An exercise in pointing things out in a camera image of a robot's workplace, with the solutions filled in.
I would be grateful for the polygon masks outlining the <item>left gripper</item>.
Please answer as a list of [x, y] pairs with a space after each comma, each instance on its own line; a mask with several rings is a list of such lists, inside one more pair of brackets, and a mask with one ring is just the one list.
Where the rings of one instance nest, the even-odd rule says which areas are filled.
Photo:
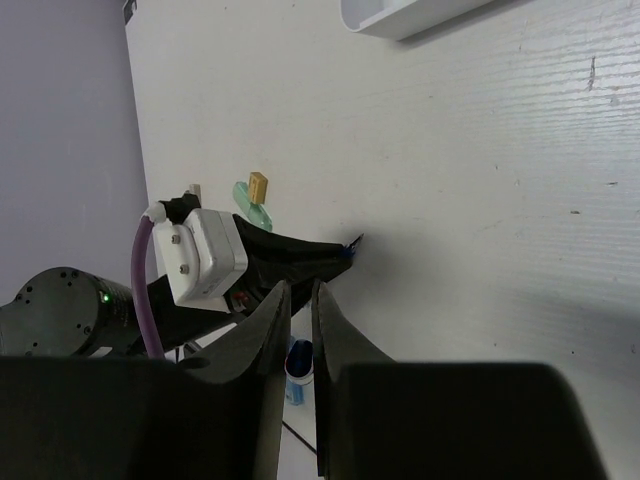
[[281, 281], [291, 288], [291, 311], [311, 300], [318, 280], [329, 282], [354, 262], [360, 244], [312, 242], [262, 230], [232, 214], [248, 255], [245, 274], [224, 295], [229, 313], [179, 307], [174, 303], [166, 272], [148, 286], [153, 318], [162, 346], [172, 350], [250, 316]]

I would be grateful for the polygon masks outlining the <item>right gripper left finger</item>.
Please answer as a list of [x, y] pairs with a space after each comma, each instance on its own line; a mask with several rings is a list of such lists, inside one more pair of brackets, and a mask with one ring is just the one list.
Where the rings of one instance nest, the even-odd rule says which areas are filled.
[[273, 479], [291, 289], [180, 363], [1, 362], [5, 479]]

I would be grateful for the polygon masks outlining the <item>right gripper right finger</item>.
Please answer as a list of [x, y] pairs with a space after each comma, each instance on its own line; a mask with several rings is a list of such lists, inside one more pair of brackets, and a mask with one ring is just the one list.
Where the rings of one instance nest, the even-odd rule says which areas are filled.
[[391, 359], [312, 294], [317, 465], [327, 479], [603, 479], [578, 400], [553, 367]]

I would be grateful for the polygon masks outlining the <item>blue pen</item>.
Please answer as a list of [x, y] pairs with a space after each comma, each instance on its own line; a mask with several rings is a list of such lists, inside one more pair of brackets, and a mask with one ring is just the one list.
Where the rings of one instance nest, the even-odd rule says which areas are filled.
[[304, 387], [313, 380], [313, 344], [307, 339], [290, 337], [289, 350], [285, 358], [285, 399], [293, 406], [304, 403]]

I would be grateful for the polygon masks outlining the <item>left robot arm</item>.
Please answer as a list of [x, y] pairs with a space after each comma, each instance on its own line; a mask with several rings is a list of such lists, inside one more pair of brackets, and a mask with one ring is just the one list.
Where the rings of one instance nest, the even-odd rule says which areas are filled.
[[[311, 299], [316, 281], [329, 282], [351, 268], [353, 241], [310, 242], [270, 233], [233, 217], [248, 254], [246, 273], [223, 296], [222, 310], [178, 306], [169, 280], [147, 286], [153, 318], [170, 351], [255, 311], [281, 280], [291, 287], [291, 311]], [[130, 288], [71, 267], [45, 270], [1, 308], [1, 352], [8, 356], [90, 356], [99, 348], [115, 356], [141, 356], [146, 349]]]

